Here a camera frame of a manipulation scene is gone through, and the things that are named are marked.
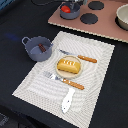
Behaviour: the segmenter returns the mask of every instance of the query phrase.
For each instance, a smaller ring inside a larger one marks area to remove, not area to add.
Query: black surface
[[[86,13],[80,17],[80,20],[85,24],[91,25],[91,24],[95,24],[98,21],[98,17],[95,14]]]
[[[0,12],[0,105],[51,128],[76,128],[12,96],[35,64],[28,57],[22,38],[44,36],[52,41],[59,31],[64,31],[115,45],[89,128],[128,128],[128,44],[48,24],[59,5],[56,2],[37,7],[29,0],[17,0]]]
[[[101,10],[104,8],[104,3],[100,1],[92,1],[88,4],[88,7],[92,10]]]

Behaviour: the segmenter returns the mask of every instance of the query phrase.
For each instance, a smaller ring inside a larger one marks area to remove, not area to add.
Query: wooden fork handle
[[[69,80],[67,80],[67,79],[63,79],[63,82],[64,82],[65,84],[71,85],[71,86],[76,87],[76,88],[78,88],[78,89],[81,89],[81,90],[84,89],[84,86],[83,86],[83,85],[77,84],[77,83],[72,82],[72,81],[69,81]]]
[[[90,61],[90,62],[93,62],[93,63],[97,63],[96,59],[92,59],[92,58],[89,58],[89,57],[78,55],[78,58],[80,58],[82,60]]]

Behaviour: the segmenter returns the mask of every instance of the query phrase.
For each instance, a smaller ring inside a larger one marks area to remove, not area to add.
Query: bread roll
[[[57,69],[77,74],[79,73],[80,66],[78,62],[61,59],[57,64]]]

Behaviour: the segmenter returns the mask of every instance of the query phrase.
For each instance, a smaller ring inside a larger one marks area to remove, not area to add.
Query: small pot
[[[70,8],[70,10],[71,10],[70,13],[65,13],[61,10],[62,6],[64,6],[64,5],[66,5]],[[60,6],[60,16],[64,19],[68,19],[68,20],[77,18],[80,15],[80,5],[77,3],[74,3],[73,5],[74,5],[74,7],[72,8],[71,2],[63,3]]]
[[[29,55],[29,57],[34,60],[34,61],[45,61],[47,60],[51,54],[52,54],[52,46],[53,44],[50,42],[49,39],[45,38],[45,37],[33,37],[33,38],[28,38],[28,37],[24,37],[22,39],[22,43],[25,46],[25,49]],[[38,44],[42,44],[44,46],[44,48],[46,49],[45,52],[42,52],[38,46]]]
[[[117,9],[117,17],[119,24],[125,30],[128,30],[128,4],[123,5]]]

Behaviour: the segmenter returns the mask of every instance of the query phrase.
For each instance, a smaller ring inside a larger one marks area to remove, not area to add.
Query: striped placemat
[[[79,128],[88,128],[114,46],[62,31],[58,33],[52,43],[54,44],[52,56],[47,61],[36,63],[13,95]],[[57,49],[86,55],[98,60],[98,63],[95,64],[81,61],[82,74],[72,81],[82,84],[85,89],[81,91],[74,88],[72,105],[65,114],[61,110],[61,103],[70,86],[43,76],[43,71],[50,71],[57,75],[55,63],[64,56]]]

